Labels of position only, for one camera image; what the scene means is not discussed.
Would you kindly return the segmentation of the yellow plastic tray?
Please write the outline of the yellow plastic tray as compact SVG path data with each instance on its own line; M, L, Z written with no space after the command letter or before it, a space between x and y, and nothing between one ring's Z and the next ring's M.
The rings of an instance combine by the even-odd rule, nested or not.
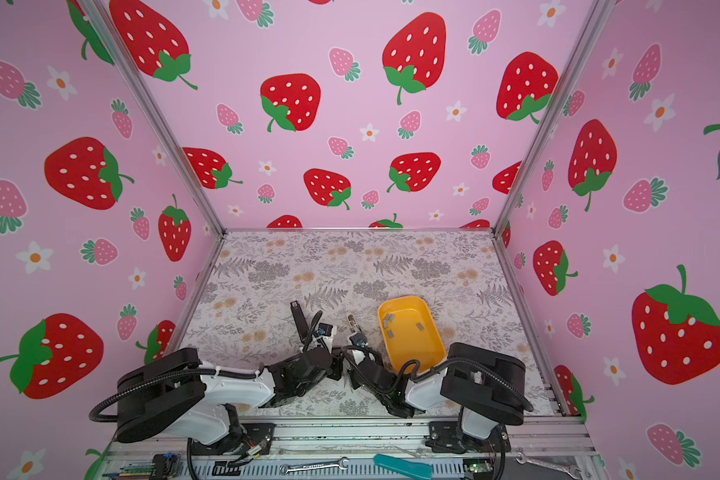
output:
M389 361L395 370L410 360L418 360L419 371L423 372L439 365L446 358L445 345L423 299L406 296L387 300L378 308L377 316ZM391 323L392 337L384 332L382 325L388 316L394 317ZM419 331L416 323L421 323L424 330Z

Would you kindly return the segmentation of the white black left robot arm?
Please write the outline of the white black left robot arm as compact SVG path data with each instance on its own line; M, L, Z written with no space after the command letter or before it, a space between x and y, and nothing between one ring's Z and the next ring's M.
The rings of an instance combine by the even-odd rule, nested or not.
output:
M318 311L303 335L300 353L253 370L226 369L182 348L122 376L117 393L89 412L97 423L115 423L114 439L136 443L165 433L202 445L242 437L236 407L278 408L305 396L323 379L338 379L335 328Z

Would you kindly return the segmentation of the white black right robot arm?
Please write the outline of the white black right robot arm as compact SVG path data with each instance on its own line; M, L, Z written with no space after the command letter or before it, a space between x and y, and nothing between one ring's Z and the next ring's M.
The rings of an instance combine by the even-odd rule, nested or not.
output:
M506 428L522 425L534 410L525 364L515 357L457 342L428 370L413 359L393 373L367 346L345 346L342 355L352 386L371 391L393 416L408 419L447 401L459 407L455 422L429 424L425 444L435 453L506 453Z

